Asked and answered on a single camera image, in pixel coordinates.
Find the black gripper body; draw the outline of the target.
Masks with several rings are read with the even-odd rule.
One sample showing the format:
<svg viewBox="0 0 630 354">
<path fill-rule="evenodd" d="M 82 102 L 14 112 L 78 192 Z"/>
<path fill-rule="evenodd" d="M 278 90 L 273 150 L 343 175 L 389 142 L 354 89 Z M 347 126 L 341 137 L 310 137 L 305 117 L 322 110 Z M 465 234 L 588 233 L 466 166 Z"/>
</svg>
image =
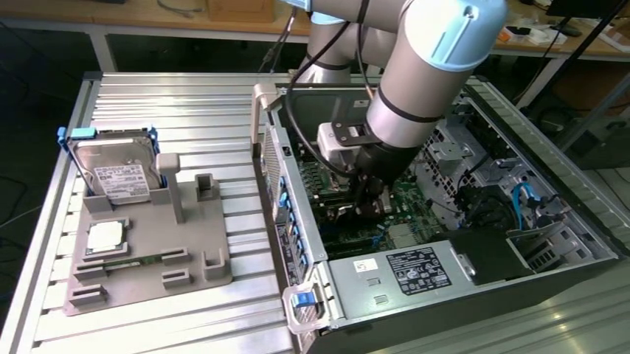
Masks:
<svg viewBox="0 0 630 354">
<path fill-rule="evenodd" d="M 358 152 L 356 167 L 361 175 L 382 180 L 393 185 L 410 167 L 420 153 L 420 146 L 410 148 L 393 147 L 385 143 L 364 145 Z"/>
</svg>

